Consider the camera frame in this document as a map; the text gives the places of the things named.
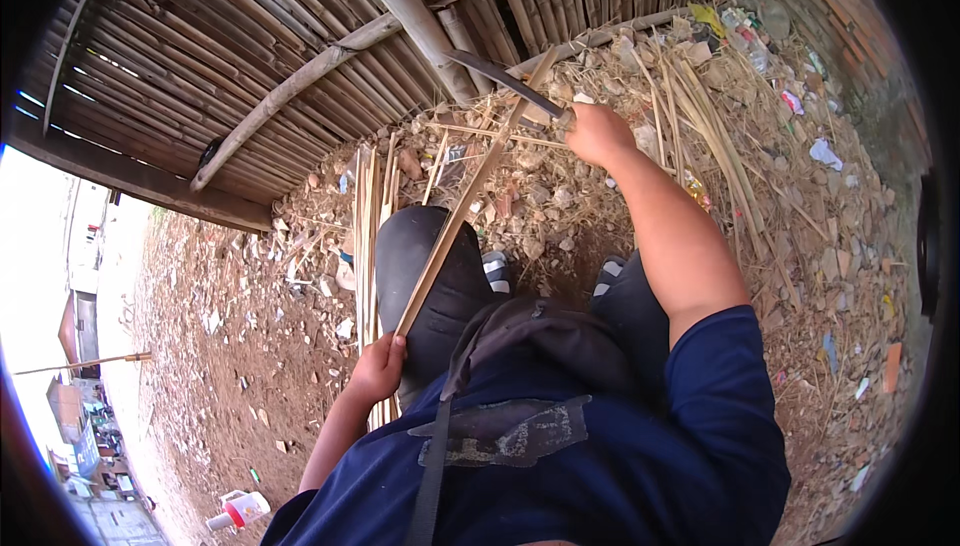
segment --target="dirt ground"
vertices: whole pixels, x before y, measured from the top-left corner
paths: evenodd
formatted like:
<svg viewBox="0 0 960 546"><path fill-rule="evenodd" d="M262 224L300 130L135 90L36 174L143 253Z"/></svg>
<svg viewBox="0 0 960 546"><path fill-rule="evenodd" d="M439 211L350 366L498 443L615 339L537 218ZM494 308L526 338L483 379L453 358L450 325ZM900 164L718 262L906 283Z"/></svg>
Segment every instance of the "dirt ground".
<svg viewBox="0 0 960 546"><path fill-rule="evenodd" d="M663 46L669 55L684 55L676 38L675 32ZM653 50L645 36L635 39L646 60ZM802 54L802 44L786 45L772 56L767 80L808 93L814 80ZM661 68L650 67L660 77ZM661 163L676 172L676 133L686 148L684 166L702 190L686 187L702 204L706 194L747 279L793 475L774 542L812 543L852 510L903 419L913 374L908 349L892 365L895 389L883 388L891 346L905 338L906 316L914 313L906 306L898 195L874 171L849 118L827 108L828 94L840 99L837 86L806 98L807 115L791 117L735 53L714 54L697 74L748 169L765 222L761 240L752 240L703 136L689 122L675 127L663 110ZM806 82L797 79L805 75ZM649 139L657 124L650 84L625 68L615 50L559 64L544 90L557 101L583 94L614 106L657 159L657 138ZM407 152L400 160L402 204L424 197L424 170L444 141L445 130L434 123L483 127L505 110L502 100L441 107L399 130L399 151ZM842 171L810 159L817 137L829 140L845 162ZM367 145L384 152L388 138L381 133ZM446 140L462 160L444 167L430 202L452 206L489 138L450 131ZM282 223L269 236L244 236L174 213L150 220L131 327L136 347L153 352L140 374L139 415L162 444L157 455L168 465L166 481L196 511L192 518L216 514L219 496L233 489L259 490L274 510L292 497L327 411L349 379L355 333L342 338L334 331L354 317L353 295L341 289L323 296L320 283L336 275L340 251L352 249L353 190L342 195L338 183L355 145L274 204ZM511 143L474 210L470 220L483 248L507 252L521 292L584 305L606 255L626 256L633 248L616 184L555 145ZM197 523L180 529L192 543L253 544L266 525L236 536L211 535Z"/></svg>

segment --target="sky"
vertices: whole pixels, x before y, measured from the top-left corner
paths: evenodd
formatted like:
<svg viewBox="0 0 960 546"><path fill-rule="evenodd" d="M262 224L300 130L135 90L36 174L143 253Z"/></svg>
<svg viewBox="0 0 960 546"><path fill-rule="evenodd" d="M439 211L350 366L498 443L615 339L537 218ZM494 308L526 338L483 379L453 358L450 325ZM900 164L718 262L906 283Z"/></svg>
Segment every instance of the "sky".
<svg viewBox="0 0 960 546"><path fill-rule="evenodd" d="M0 152L0 338L11 374L65 364L57 331L67 297L66 215L76 178L4 146ZM57 372L13 378L41 457L63 441L46 390Z"/></svg>

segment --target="navy blue t-shirt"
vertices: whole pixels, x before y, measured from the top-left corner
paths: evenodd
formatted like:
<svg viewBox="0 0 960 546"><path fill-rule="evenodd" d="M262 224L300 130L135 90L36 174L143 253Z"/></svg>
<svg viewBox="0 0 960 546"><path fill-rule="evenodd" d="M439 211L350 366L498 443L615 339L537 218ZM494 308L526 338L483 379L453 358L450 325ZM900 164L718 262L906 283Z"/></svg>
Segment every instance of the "navy blue t-shirt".
<svg viewBox="0 0 960 546"><path fill-rule="evenodd" d="M400 544L446 375L297 494L262 544ZM700 321L665 370L669 412L587 390L517 348L454 400L437 544L766 544L790 474L754 311Z"/></svg>

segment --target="yellow plastic wrapper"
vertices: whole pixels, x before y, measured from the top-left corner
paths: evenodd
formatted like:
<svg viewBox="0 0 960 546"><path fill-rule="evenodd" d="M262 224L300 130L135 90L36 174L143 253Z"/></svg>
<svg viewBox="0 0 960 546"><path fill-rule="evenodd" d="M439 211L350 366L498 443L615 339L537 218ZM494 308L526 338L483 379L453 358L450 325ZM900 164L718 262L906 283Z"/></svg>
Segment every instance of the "yellow plastic wrapper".
<svg viewBox="0 0 960 546"><path fill-rule="evenodd" d="M690 194L691 198L697 201L700 208L708 213L711 211L711 197L707 195L707 188L693 175L690 167L683 169L683 188Z"/></svg>
<svg viewBox="0 0 960 546"><path fill-rule="evenodd" d="M688 2L686 5L689 7L690 12L693 13L693 19L697 23L709 24L713 29L713 33L716 33L717 37L721 40L727 36L726 30L723 25L720 24L720 19L717 17L717 11L709 6L694 4L693 2Z"/></svg>

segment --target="foot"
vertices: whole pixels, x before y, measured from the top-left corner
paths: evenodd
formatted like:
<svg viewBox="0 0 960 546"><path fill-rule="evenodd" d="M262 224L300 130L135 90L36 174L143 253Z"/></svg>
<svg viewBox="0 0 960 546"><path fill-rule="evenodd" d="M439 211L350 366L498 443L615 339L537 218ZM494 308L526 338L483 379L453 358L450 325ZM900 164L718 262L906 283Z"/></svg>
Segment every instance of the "foot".
<svg viewBox="0 0 960 546"><path fill-rule="evenodd" d="M512 296L514 294L514 284L510 278L510 268L507 266L506 255L494 250L484 254L481 260L483 261L483 272L486 273L489 288L494 293L506 294L507 297Z"/></svg>
<svg viewBox="0 0 960 546"><path fill-rule="evenodd" d="M600 272L597 274L597 283L593 287L593 296L590 298L591 309L594 309L599 304L603 294L607 293L610 286L617 282L617 278L623 271L624 264L627 264L627 261L619 256L606 257L603 265L600 267Z"/></svg>

